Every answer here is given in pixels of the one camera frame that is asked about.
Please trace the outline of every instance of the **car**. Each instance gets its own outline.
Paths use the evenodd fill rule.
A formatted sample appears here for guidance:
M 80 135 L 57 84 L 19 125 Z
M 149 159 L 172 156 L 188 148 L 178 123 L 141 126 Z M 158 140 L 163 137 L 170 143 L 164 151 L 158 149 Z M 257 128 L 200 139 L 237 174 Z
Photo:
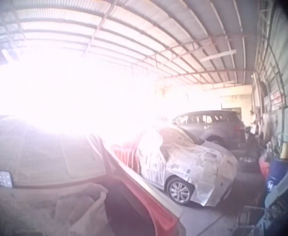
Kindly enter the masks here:
M 181 211 L 98 136 L 0 121 L 0 235 L 185 236 Z
M 229 150 L 244 149 L 245 125 L 234 111 L 189 112 L 172 119 L 192 136 L 214 142 Z
M 152 127 L 137 148 L 140 174 L 180 204 L 215 207 L 231 191 L 237 160 L 227 149 L 194 140 L 177 126 Z

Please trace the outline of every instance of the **garage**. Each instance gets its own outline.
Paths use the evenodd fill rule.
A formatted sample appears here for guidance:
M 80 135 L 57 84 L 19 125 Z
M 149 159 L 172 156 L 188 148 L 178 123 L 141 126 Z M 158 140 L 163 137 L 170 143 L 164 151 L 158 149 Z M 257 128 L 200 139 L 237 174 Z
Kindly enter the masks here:
M 88 159 L 89 144 L 99 159 Z M 54 235 L 65 220 L 80 236 L 270 234 L 288 214 L 286 12 L 272 0 L 2 0 L 0 152 L 0 177 L 10 179 L 0 198 L 44 189 L 55 202 L 41 212 L 54 215 L 45 227 L 21 218 L 34 224 L 25 235 Z M 204 162 L 190 168 L 196 153 Z M 96 177 L 95 198 L 64 185 Z M 85 215 L 60 217 L 67 202 L 48 193 L 61 184 L 65 198 L 80 192 L 72 209 L 97 203 L 107 215 L 84 218 L 80 231 Z M 188 198 L 176 201 L 179 186 Z M 103 227 L 91 233 L 93 224 Z

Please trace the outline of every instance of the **red car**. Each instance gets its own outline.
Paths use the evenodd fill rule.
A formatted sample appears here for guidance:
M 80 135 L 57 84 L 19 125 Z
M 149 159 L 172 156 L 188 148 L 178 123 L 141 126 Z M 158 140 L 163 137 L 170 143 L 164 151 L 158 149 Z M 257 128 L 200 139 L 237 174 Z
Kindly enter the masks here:
M 94 235 L 185 235 L 185 228 L 179 221 L 181 208 L 126 167 L 99 137 L 48 134 L 26 122 L 3 119 L 0 122 L 0 176 L 7 173 L 11 174 L 12 188 L 0 183 L 0 235 L 8 235 L 8 227 L 16 231 L 30 230 L 27 228 L 29 221 L 46 235 L 58 235 L 56 230 L 47 233 L 51 227 L 46 227 L 39 216 L 51 207 L 50 213 L 43 216 L 48 217 L 49 224 L 56 222 L 52 224 L 54 227 L 58 226 L 60 219 L 65 222 L 71 218 L 73 212 L 64 213 L 69 206 L 65 205 L 60 210 L 58 203 L 65 204 L 64 198 L 82 197 L 84 191 L 91 192 L 90 189 L 81 191 L 84 186 L 93 186 L 104 193 L 97 193 L 95 200 L 97 203 L 103 196 L 102 209 L 105 211 L 99 210 L 102 218 L 93 216 L 95 222 L 103 223 L 98 223 L 97 227 L 104 227 L 101 226 L 99 234 Z M 29 216 L 24 213 L 19 218 L 18 212 L 25 209 L 29 210 L 26 211 Z M 84 214 L 66 223 L 67 233 L 77 230 L 80 234 L 75 231 L 75 235 L 85 236 L 87 234 L 81 232 L 82 228 L 91 230 L 96 227 L 86 219 L 91 217 L 87 209 L 81 207 Z M 36 217 L 40 223 L 32 221 Z

